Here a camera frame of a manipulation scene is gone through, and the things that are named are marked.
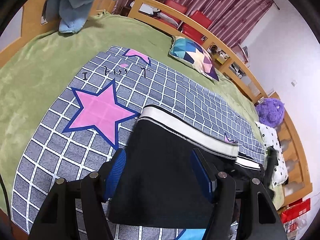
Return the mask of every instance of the silver bolt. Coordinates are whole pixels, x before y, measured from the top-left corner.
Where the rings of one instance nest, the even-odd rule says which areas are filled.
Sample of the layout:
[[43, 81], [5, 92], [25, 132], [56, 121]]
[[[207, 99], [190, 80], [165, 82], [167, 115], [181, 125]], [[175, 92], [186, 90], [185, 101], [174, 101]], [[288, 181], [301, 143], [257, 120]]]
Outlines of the silver bolt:
[[256, 184], [256, 185], [259, 185], [260, 180], [258, 180], [257, 178], [253, 178], [253, 179], [252, 179], [252, 182], [253, 182], [254, 184]]
[[226, 178], [227, 177], [227, 174], [224, 172], [224, 171], [220, 171], [220, 172], [218, 172], [218, 176], [220, 177], [220, 178]]
[[96, 171], [94, 171], [94, 172], [91, 172], [89, 176], [90, 176], [90, 178], [94, 179], [94, 178], [96, 178], [96, 177], [99, 176], [99, 173], [97, 173]]
[[56, 182], [57, 182], [57, 184], [60, 185], [60, 184], [64, 183], [64, 178], [57, 179]]

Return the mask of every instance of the colorful geometric pillow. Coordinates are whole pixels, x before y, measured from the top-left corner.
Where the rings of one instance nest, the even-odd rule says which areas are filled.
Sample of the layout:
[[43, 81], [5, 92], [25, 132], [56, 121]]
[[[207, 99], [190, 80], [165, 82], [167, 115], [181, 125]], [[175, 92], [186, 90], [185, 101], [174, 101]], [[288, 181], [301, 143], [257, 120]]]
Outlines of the colorful geometric pillow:
[[209, 53], [195, 41], [175, 36], [169, 54], [207, 78], [219, 81]]

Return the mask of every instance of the green bed sheet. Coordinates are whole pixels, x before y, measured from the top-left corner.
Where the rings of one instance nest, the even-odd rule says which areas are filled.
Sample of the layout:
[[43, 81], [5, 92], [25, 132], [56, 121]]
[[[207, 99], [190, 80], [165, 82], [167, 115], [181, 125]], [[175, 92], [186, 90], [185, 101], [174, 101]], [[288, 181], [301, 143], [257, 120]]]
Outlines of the green bed sheet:
[[[81, 67], [112, 45], [135, 49], [220, 94], [251, 124], [254, 105], [221, 73], [213, 82], [168, 55], [172, 38], [137, 20], [102, 13], [77, 34], [46, 33], [31, 40], [0, 70], [0, 173], [11, 200], [16, 169], [44, 114]], [[3, 194], [0, 208], [6, 210]]]

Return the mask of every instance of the wooden bed frame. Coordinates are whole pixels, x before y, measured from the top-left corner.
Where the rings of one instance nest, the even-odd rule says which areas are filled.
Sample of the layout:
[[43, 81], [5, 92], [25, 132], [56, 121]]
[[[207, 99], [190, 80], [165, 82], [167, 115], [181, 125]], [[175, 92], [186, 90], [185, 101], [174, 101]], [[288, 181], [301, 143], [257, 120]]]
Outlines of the wooden bed frame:
[[[46, 0], [28, 0], [23, 5], [23, 14], [21, 22], [21, 36], [11, 44], [9, 44], [5, 49], [0, 52], [0, 67], [2, 67], [19, 49], [21, 49], [27, 42], [36, 37], [39, 34], [46, 33], [48, 31], [57, 30], [59, 26], [59, 19], [53, 20], [46, 24], [41, 25], [41, 16], [43, 6]], [[191, 27], [195, 28], [197, 31], [201, 32], [207, 39], [202, 45], [205, 49], [208, 49], [211, 45], [215, 44], [226, 52], [230, 58], [227, 59], [218, 70], [229, 76], [234, 84], [239, 88], [239, 90], [249, 98], [253, 103], [257, 103], [258, 100], [262, 98], [267, 98], [266, 92], [263, 90], [257, 79], [253, 76], [251, 71], [246, 67], [246, 65], [236, 56], [236, 54], [227, 47], [221, 40], [219, 40], [215, 35], [209, 32], [207, 29], [196, 23], [194, 20], [190, 19], [186, 15], [170, 8], [163, 3], [155, 0], [134, 0], [135, 3], [129, 12], [128, 17], [137, 19], [139, 21], [145, 22], [164, 33], [174, 36], [185, 36], [178, 30], [166, 25], [154, 18], [146, 16], [139, 12], [140, 6], [145, 3], [153, 7], [159, 8], [160, 10], [169, 13], [170, 15], [180, 19]], [[111, 12], [115, 6], [115, 1], [112, 0], [95, 0], [90, 11], [90, 15], [96, 15], [103, 10]], [[255, 96], [254, 93], [239, 79], [230, 69], [230, 65], [235, 62], [240, 66], [242, 71], [250, 78], [252, 83], [259, 90], [259, 95]], [[284, 205], [288, 205], [312, 191], [312, 184], [310, 182], [310, 176], [308, 172], [307, 160], [303, 151], [303, 147], [297, 131], [287, 114], [285, 113], [284, 122], [282, 123], [282, 129], [279, 132], [279, 138], [291, 139], [289, 148], [284, 152], [284, 157], [286, 160], [299, 160], [299, 164], [295, 166], [294, 170], [289, 173], [289, 183], [303, 182], [303, 188], [292, 193], [291, 195], [285, 196]]]

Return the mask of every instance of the gray plaid blanket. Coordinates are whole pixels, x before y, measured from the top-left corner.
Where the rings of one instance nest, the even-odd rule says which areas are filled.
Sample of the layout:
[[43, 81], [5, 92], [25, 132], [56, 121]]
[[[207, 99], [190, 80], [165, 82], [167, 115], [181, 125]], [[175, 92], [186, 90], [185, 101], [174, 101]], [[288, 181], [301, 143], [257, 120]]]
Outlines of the gray plaid blanket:
[[[121, 122], [115, 122], [115, 140], [104, 136], [96, 126], [72, 130], [70, 123], [84, 108], [85, 96], [102, 95], [111, 86], [124, 115]], [[160, 105], [207, 135], [238, 143], [240, 152], [263, 163], [263, 145], [253, 136], [249, 123], [221, 96], [139, 52], [111, 47], [84, 65], [52, 104], [31, 138], [16, 172], [12, 196], [14, 221], [29, 232], [55, 180], [81, 179], [98, 170], [112, 158], [114, 148], [126, 146], [138, 113], [148, 104]], [[81, 211], [78, 203], [78, 225], [84, 235]], [[144, 236], [149, 239], [154, 234], [155, 239], [164, 236], [174, 239], [180, 231], [110, 225], [115, 239], [138, 240]]]

